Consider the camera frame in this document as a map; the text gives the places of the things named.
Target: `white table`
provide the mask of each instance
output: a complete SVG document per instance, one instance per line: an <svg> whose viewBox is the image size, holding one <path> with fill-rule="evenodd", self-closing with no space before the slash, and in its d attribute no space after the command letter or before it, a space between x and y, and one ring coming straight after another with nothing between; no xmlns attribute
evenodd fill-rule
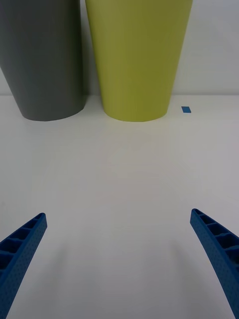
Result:
<svg viewBox="0 0 239 319"><path fill-rule="evenodd" d="M239 235L239 96L173 96L146 123L94 96L31 122L0 97L0 238L48 220L8 319L234 318L194 207Z"/></svg>

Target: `white backdrop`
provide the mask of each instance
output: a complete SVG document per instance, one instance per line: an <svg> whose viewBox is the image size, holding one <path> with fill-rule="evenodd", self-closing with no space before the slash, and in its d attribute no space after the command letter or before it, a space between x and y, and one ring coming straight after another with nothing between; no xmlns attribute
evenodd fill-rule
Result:
<svg viewBox="0 0 239 319"><path fill-rule="evenodd" d="M194 0L173 93L239 94L238 12L238 0ZM99 94L85 0L81 15L85 92ZM1 70L0 94L10 94Z"/></svg>

